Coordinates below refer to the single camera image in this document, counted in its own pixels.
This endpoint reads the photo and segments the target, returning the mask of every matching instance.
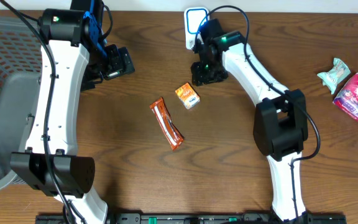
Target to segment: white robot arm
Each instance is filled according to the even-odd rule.
[[[288,101],[281,94],[273,91],[260,75],[282,93],[288,91],[288,88],[269,74],[257,60],[249,44],[245,56],[244,41],[239,32],[227,34],[221,30],[218,20],[213,19],[200,28],[200,35],[204,43],[198,42],[194,49],[200,54],[201,62],[196,62],[191,67],[193,84],[221,82],[227,78],[226,72],[231,73],[239,81],[257,108],[254,138],[260,151],[267,156],[270,165],[273,182],[272,209],[283,222],[302,216],[306,208],[301,199],[300,163],[295,162],[293,168],[296,209],[289,165],[292,160],[301,157],[303,141],[307,139],[307,128],[302,129],[306,125],[306,119],[299,122],[294,118],[296,113],[292,111],[288,113],[291,115],[286,119],[292,119],[294,123],[297,121],[300,125],[292,125],[291,122],[278,119],[277,113],[288,110],[288,107],[290,109],[294,107],[286,106]]]
[[[4,4],[18,14],[6,2]],[[134,72],[125,47],[105,46],[105,38],[111,31],[110,28],[104,34],[101,30],[105,7],[101,0],[72,0],[70,10],[46,9],[40,17],[39,39],[45,48],[41,48],[42,76],[37,113],[25,152],[13,152],[11,156],[12,170],[33,189],[63,202],[66,210],[70,209],[72,224],[105,224],[108,214],[107,203],[93,187],[94,160],[76,156],[80,91],[94,88],[94,84],[103,80]],[[47,136],[45,119],[48,120]]]
[[[251,47],[247,44],[248,59],[252,61],[254,67],[270,82],[273,86],[280,91],[288,90],[287,87],[280,84],[276,79],[269,74],[263,67],[258,59],[253,54]],[[244,55],[244,44],[236,44],[225,52],[222,53],[223,67],[236,78],[241,86],[250,96],[254,105],[261,103],[263,99],[274,99],[280,95],[272,91],[269,86],[256,74],[254,69],[250,66]],[[293,191],[291,186],[291,170],[289,164],[295,158],[301,157],[301,153],[291,153],[282,157],[281,161],[276,161],[271,156],[267,156],[270,165],[270,172],[272,174],[273,182],[273,205],[272,208],[276,215],[281,220],[292,220],[296,218],[295,208],[293,203]],[[295,173],[295,193],[296,193],[296,206],[298,209],[298,216],[306,210],[301,197],[301,184],[300,184],[300,166],[299,162],[294,164]]]

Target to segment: black cable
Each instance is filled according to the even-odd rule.
[[[66,212],[66,206],[63,205],[63,219],[65,223],[69,223],[67,219],[67,212]]]
[[[9,10],[11,10],[31,30],[31,32],[35,35],[35,37],[41,43],[42,47],[45,50],[45,53],[48,56],[50,66],[51,66],[51,69],[52,69],[52,74],[50,76],[50,88],[49,88],[49,94],[48,94],[48,100],[47,100],[47,108],[46,108],[46,112],[45,112],[44,135],[42,136],[43,140],[44,140],[45,160],[46,160],[46,163],[47,163],[47,169],[49,171],[50,177],[52,178],[53,183],[55,184],[55,187],[56,187],[56,190],[57,190],[59,196],[62,198],[62,202],[63,202],[65,208],[68,210],[69,221],[70,221],[70,223],[74,224],[75,223],[75,217],[74,217],[73,212],[70,209],[70,206],[69,206],[66,198],[64,197],[64,195],[62,193],[62,190],[61,190],[61,188],[59,186],[59,183],[57,181],[57,178],[56,178],[56,175],[55,175],[55,172],[53,170],[52,163],[51,163],[51,160],[50,160],[50,154],[49,154],[49,148],[48,148],[48,139],[49,139],[49,137],[48,137],[48,121],[49,121],[50,105],[51,105],[51,102],[52,102],[53,88],[55,86],[55,79],[56,79],[55,62],[53,61],[52,54],[50,53],[50,51],[49,51],[44,39],[34,29],[34,27],[32,27],[32,25],[22,16],[22,14],[20,14],[19,11],[14,9],[5,0],[0,0],[0,2],[4,6],[6,6]]]
[[[78,216],[81,220],[81,224],[87,224],[85,218],[81,215],[81,213],[76,209],[76,207],[73,205],[73,202],[71,200],[68,201],[68,204],[70,205],[70,208],[73,210],[74,214]]]
[[[23,12],[20,12],[20,14],[27,19],[37,22],[37,24],[39,23],[39,20],[34,17],[28,16],[28,15],[24,14]]]
[[[291,160],[291,164],[290,164],[290,168],[291,168],[291,184],[292,184],[292,192],[293,192],[293,204],[294,204],[294,208],[295,208],[295,216],[296,216],[296,219],[298,220],[298,207],[296,206],[296,194],[295,194],[295,177],[294,177],[294,163],[296,161],[302,161],[302,160],[307,160],[307,159],[312,159],[314,158],[318,152],[320,151],[320,146],[321,146],[321,138],[320,138],[320,133],[317,129],[317,126],[316,124],[314,123],[313,119],[311,118],[311,116],[297,103],[295,102],[290,96],[287,95],[287,93],[283,93],[281,92],[280,90],[278,90],[277,88],[275,88],[273,86],[272,83],[270,83],[262,74],[260,74],[260,72],[255,68],[254,64],[252,63],[251,59],[249,58],[249,56],[247,55],[247,43],[248,43],[248,36],[249,36],[249,20],[248,20],[248,16],[247,14],[239,9],[238,7],[236,6],[220,6],[220,7],[217,7],[216,9],[213,9],[211,12],[209,12],[205,17],[204,19],[207,19],[209,15],[211,15],[213,12],[217,11],[218,9],[222,9],[222,8],[225,8],[225,7],[228,7],[228,8],[232,8],[232,9],[237,9],[238,11],[241,12],[241,14],[245,17],[246,19],[246,22],[247,22],[247,33],[246,33],[246,37],[245,37],[245,40],[244,40],[244,55],[245,55],[245,58],[246,60],[248,61],[249,65],[252,67],[252,69],[255,71],[255,73],[266,83],[266,85],[272,89],[273,91],[277,92],[279,95],[281,96],[284,96],[285,99],[292,103],[294,106],[296,106],[305,116],[306,118],[308,119],[308,121],[310,122],[310,124],[312,125],[313,127],[313,130],[314,130],[314,133],[316,135],[316,141],[317,141],[317,144],[316,144],[316,149],[314,150],[314,152],[309,155],[309,156],[305,156],[305,157],[301,157],[301,158],[296,158],[296,159],[292,159]],[[198,30],[197,30],[197,33],[196,33],[196,38],[195,38],[195,43],[197,41],[197,35],[198,33],[200,32],[200,27],[201,25],[203,24],[203,21],[204,19],[201,21],[200,25],[198,26]]]
[[[112,29],[112,15],[111,15],[111,11],[110,11],[110,9],[109,9],[109,7],[108,7],[107,5],[104,5],[103,7],[106,8],[107,13],[109,14],[110,27],[109,27],[109,29],[107,30],[107,32],[106,32],[105,34],[103,34],[103,35],[99,38],[99,41],[100,41],[100,40],[104,40],[105,38],[107,38],[107,36],[110,34],[111,29]]]

